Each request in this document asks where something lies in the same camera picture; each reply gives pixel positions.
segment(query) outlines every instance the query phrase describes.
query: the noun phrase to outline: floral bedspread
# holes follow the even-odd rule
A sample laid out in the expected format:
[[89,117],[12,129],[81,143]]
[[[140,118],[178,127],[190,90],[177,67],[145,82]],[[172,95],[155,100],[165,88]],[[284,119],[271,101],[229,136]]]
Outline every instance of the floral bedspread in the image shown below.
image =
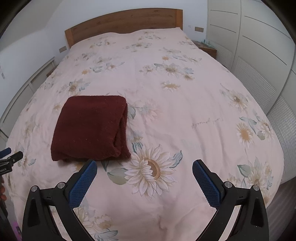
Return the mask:
[[266,206],[279,187],[279,140],[232,73],[179,28],[107,33],[71,48],[11,132],[7,146],[24,153],[5,176],[20,226],[31,186],[52,188],[83,165],[54,162],[50,154],[61,108],[73,95],[121,95],[128,102],[131,158],[98,162],[75,209],[95,240],[195,240],[215,213],[192,174],[196,159],[237,187],[260,186]]

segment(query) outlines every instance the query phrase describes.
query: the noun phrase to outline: maroon blanket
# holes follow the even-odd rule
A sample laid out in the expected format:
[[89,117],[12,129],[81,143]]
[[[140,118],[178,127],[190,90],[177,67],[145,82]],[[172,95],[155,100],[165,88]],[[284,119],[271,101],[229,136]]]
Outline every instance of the maroon blanket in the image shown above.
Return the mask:
[[129,158],[127,111],[121,96],[70,97],[54,130],[52,160]]

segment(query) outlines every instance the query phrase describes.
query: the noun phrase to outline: wooden nightstand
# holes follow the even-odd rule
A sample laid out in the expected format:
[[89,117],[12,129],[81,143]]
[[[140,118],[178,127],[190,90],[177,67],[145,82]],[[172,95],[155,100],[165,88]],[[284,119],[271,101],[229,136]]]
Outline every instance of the wooden nightstand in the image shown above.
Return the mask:
[[201,49],[202,51],[206,52],[207,54],[209,54],[210,56],[212,56],[214,59],[216,59],[217,56],[217,50],[211,47],[208,47],[207,45],[198,42],[198,41],[192,41],[199,49]]

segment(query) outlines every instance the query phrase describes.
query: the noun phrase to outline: wooden headboard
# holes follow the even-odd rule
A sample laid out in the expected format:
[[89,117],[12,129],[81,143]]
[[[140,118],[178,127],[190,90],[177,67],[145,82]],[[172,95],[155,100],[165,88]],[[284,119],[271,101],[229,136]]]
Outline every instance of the wooden headboard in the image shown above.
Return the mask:
[[104,33],[128,34],[141,29],[183,28],[183,11],[172,8],[140,8],[102,15],[65,31],[69,47]]

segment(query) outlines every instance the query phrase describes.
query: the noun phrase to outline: textured blue pad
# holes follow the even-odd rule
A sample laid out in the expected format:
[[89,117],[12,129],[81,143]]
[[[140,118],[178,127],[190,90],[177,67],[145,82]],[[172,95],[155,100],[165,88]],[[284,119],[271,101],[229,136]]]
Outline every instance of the textured blue pad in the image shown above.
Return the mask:
[[11,149],[10,148],[6,148],[3,151],[0,151],[0,159],[9,155],[11,153]]
[[193,163],[192,171],[210,206],[218,209],[220,207],[220,192],[198,161]]
[[92,161],[69,192],[69,206],[71,209],[79,207],[96,173],[97,165],[95,161]]

